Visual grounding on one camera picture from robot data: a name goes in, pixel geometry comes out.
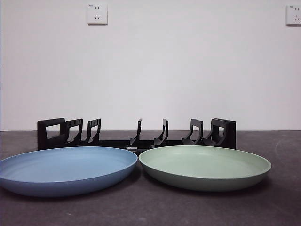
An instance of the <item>black dish rack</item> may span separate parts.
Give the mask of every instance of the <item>black dish rack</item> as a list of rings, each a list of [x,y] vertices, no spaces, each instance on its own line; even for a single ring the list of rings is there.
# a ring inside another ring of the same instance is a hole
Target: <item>black dish rack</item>
[[[137,154],[155,147],[174,146],[174,145],[203,145],[225,148],[236,148],[236,122],[214,118],[211,120],[211,131],[209,135],[203,138],[203,121],[191,119],[189,134],[181,140],[168,139],[168,120],[163,119],[162,132],[153,140],[141,140],[141,123],[138,120],[137,134],[129,140],[100,140],[101,119],[95,119],[88,122],[87,138],[81,139],[83,131],[83,119],[65,121],[65,118],[49,119],[38,121],[38,150],[74,147],[74,146],[102,146],[127,149]],[[47,137],[48,126],[60,125],[60,133],[55,137]],[[70,128],[79,126],[77,135],[69,140]],[[92,136],[92,128],[97,127],[96,134]],[[193,127],[198,127],[198,138],[191,139]],[[219,133],[219,127],[223,128],[223,134]]]

